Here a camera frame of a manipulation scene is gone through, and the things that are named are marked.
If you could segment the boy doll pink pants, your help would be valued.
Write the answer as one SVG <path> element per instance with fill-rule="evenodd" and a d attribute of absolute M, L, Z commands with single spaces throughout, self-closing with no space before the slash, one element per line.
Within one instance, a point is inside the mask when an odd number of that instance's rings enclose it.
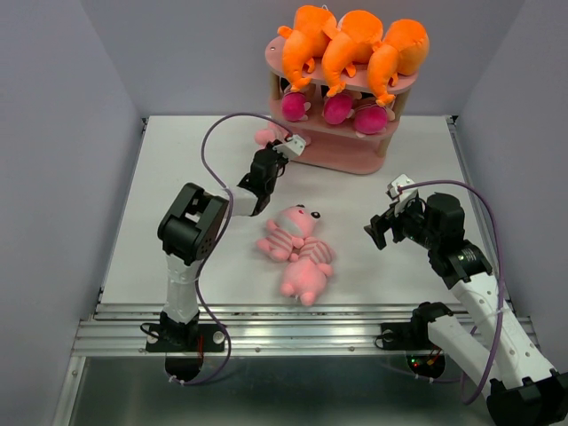
<path fill-rule="evenodd" d="M 322 116 L 327 124 L 338 125 L 354 113 L 354 104 L 361 99 L 360 91 L 344 90 L 329 97 L 324 96 Z"/>
<path fill-rule="evenodd" d="M 308 120 L 311 105 L 304 92 L 286 89 L 280 102 L 280 111 L 288 122 L 303 122 Z"/>
<path fill-rule="evenodd" d="M 354 110 L 353 129 L 358 138 L 373 136 L 383 132 L 394 119 L 395 113 L 388 106 L 379 106 L 374 98 L 366 98 Z"/>

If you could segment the orange shark plush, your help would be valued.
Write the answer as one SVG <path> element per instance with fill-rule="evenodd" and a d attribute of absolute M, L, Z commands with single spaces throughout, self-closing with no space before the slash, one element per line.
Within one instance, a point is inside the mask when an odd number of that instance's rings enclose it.
<path fill-rule="evenodd" d="M 315 59 L 321 58 L 330 42 L 325 29 L 335 28 L 335 15 L 326 8 L 303 5 L 296 10 L 293 27 L 280 26 L 278 35 L 285 39 L 281 51 L 281 69 L 292 92 L 302 91 L 311 83 L 306 72 L 315 69 Z"/>
<path fill-rule="evenodd" d="M 321 68 L 328 87 L 327 96 L 333 98 L 346 87 L 343 71 L 350 78 L 355 76 L 355 64 L 366 64 L 373 48 L 382 42 L 383 23 L 371 12 L 354 10 L 344 14 L 338 24 L 327 24 L 324 33 L 330 41 Z"/>

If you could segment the plain orange plush toy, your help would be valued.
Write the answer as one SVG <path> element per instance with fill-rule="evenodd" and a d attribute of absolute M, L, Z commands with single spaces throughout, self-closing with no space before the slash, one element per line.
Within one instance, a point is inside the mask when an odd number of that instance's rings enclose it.
<path fill-rule="evenodd" d="M 396 20 L 373 50 L 367 65 L 367 87 L 375 103 L 386 107 L 396 98 L 389 87 L 398 83 L 398 76 L 415 74 L 428 57 L 430 38 L 421 22 Z"/>

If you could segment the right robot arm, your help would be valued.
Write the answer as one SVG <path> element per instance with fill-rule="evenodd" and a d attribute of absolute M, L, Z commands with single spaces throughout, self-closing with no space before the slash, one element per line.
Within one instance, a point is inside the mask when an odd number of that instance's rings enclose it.
<path fill-rule="evenodd" d="M 545 358 L 504 299 L 503 284 L 483 251 L 465 238 L 465 212 L 446 193 L 422 200 L 391 188 L 392 203 L 372 217 L 367 234 L 384 249 L 385 234 L 427 250 L 430 266 L 461 303 L 481 335 L 476 339 L 441 302 L 424 302 L 406 323 L 383 323 L 376 337 L 387 351 L 439 348 L 477 386 L 496 425 L 551 425 L 567 416 L 567 375 Z"/>

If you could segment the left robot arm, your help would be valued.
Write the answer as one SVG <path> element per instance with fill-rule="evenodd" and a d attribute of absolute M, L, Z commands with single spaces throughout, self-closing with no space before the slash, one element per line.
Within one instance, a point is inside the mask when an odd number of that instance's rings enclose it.
<path fill-rule="evenodd" d="M 261 213 L 270 202 L 277 177 L 304 148 L 304 142 L 292 139 L 266 143 L 256 151 L 249 172 L 225 198 L 193 183 L 182 187 L 157 230 L 166 255 L 168 286 L 159 322 L 142 327 L 150 339 L 165 344 L 169 351 L 197 348 L 197 272 L 215 247 L 222 224 L 233 216 Z"/>

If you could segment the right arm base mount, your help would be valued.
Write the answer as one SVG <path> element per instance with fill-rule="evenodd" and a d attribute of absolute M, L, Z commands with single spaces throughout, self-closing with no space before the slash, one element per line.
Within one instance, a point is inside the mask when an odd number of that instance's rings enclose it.
<path fill-rule="evenodd" d="M 405 375 L 425 382 L 454 384 L 459 378 L 443 379 L 446 359 L 442 349 L 429 338 L 428 325 L 441 317 L 454 313 L 443 303 L 424 302 L 413 309 L 408 322 L 383 322 L 374 340 L 376 348 L 384 351 L 404 351 L 407 371 Z"/>

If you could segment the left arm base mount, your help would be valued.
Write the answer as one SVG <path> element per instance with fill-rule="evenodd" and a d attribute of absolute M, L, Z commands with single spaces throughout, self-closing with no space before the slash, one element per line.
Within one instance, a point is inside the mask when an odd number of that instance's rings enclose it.
<path fill-rule="evenodd" d="M 182 386 L 203 385 L 216 378 L 226 366 L 232 345 L 218 324 L 192 322 L 187 326 L 166 327 L 143 322 L 140 331 L 146 336 L 145 352 L 163 354 L 164 370 L 171 383 Z M 205 355 L 225 355 L 216 370 L 205 373 Z"/>

